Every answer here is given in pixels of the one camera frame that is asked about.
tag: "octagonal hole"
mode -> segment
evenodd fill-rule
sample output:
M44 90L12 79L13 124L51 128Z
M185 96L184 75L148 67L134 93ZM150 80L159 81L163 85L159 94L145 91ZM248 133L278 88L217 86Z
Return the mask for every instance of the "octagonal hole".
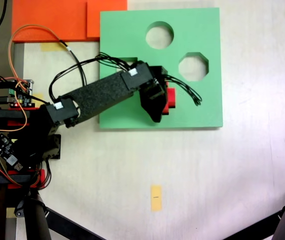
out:
M178 70L189 82L201 81L209 73L209 61L200 52L188 52L180 60Z
M154 49L165 49L174 40L173 28L164 21L156 21L149 25L146 42Z

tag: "black foam padding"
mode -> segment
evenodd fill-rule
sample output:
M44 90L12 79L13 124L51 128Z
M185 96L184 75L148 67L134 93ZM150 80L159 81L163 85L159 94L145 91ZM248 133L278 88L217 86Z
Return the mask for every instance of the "black foam padding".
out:
M121 74L117 72L61 96L78 104L80 116L76 119L76 124L100 114L134 94L134 91L127 88Z

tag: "red bracket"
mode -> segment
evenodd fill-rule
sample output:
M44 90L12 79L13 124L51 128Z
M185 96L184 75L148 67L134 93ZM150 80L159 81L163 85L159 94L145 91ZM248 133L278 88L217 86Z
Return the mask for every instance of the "red bracket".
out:
M176 89L174 87L167 87L167 96L168 101L162 111L162 115L169 115L169 109L174 109L176 107Z

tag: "white label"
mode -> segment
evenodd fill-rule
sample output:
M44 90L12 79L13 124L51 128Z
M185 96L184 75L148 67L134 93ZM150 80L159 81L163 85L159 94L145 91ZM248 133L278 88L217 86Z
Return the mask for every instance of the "white label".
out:
M64 108L64 106L63 106L62 102L59 101L59 102L56 102L56 103L54 104L54 108L55 108L56 110L58 110L58 109Z
M130 76L135 76L136 74L138 74L136 68L130 69L130 70L128 71L128 73L130 74Z

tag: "wire bundle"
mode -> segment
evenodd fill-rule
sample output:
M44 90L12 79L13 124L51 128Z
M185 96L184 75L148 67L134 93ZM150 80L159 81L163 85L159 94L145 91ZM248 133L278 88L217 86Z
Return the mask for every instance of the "wire bundle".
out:
M103 53L103 52L100 52L95 58L88 59L88 60L85 60L85 61L81 61L80 62L80 66L83 66L83 65L86 65L86 64L90 64L90 63L93 63L93 62L96 62L96 61L101 63L101 64L103 64L103 65L112 67L112 68L117 68L117 69L121 69L121 70L124 70L124 71L130 70L130 65L126 61L124 61L124 60L122 60L120 58L117 58L117 57L109 56L108 54ZM50 83L50 86L49 86L49 96L50 96L50 99L54 103L56 102L56 98L55 98L55 96L53 94L53 85L54 85L54 83L58 79L60 79L61 77L65 76L66 74L68 74L71 71L75 70L77 67L79 67L79 64L74 64L71 67L67 68L66 70L63 70L63 71L59 72L54 77L52 82Z
M177 85L179 85L183 90L186 91L186 93L189 94L189 96L191 96L194 104L196 106L201 105L201 102L203 101L202 97L198 94L198 92L196 92L192 87L190 87L188 84L186 84L185 82L183 82L182 80L173 77L171 75L163 75L165 82L168 83L175 83Z
M116 69L121 69L124 71L129 71L131 69L131 66L124 60L117 58L117 57L112 57L109 56L108 54L104 52L100 52L96 56L97 60L100 64L103 64L108 67L116 68Z

